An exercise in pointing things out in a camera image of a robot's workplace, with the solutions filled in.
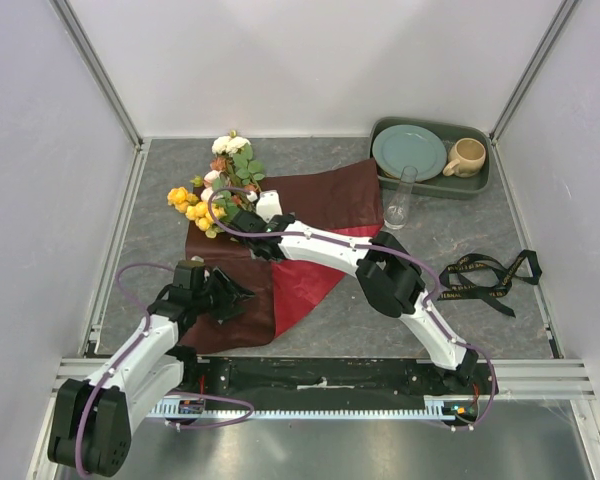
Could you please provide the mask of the black ribbon gold lettering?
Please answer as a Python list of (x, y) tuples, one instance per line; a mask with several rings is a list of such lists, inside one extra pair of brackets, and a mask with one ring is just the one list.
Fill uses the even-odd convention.
[[(479, 285), (468, 278), (469, 274), (481, 271), (490, 271), (496, 281), (491, 285)], [(509, 294), (514, 280), (537, 286), (541, 276), (537, 252), (533, 250), (522, 250), (508, 266), (491, 256), (470, 253), (442, 270), (439, 281), (445, 290), (438, 299), (480, 300), (500, 314), (515, 318), (515, 311), (503, 304), (501, 298)]]

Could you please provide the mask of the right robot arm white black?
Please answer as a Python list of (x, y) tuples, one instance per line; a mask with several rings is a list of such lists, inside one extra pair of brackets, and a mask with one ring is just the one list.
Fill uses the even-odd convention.
[(313, 228), (292, 214), (266, 221), (245, 210), (234, 216), (226, 230), (257, 258), (309, 262), (356, 278), (369, 305), (400, 320), (425, 347), (445, 391), (461, 393), (473, 383), (478, 353), (434, 305), (440, 284), (430, 292), (422, 278), (432, 270), (410, 256), (392, 234), (342, 235)]

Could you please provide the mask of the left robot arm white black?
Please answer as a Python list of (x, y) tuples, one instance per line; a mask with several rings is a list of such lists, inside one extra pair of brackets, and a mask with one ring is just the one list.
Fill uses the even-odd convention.
[(129, 453), (132, 436), (147, 414), (171, 391), (188, 393), (199, 382), (194, 349), (180, 341), (201, 315), (226, 321), (253, 298), (218, 267), (183, 260), (173, 279), (148, 306), (125, 343), (83, 380), (59, 388), (47, 457), (82, 477), (114, 476)]

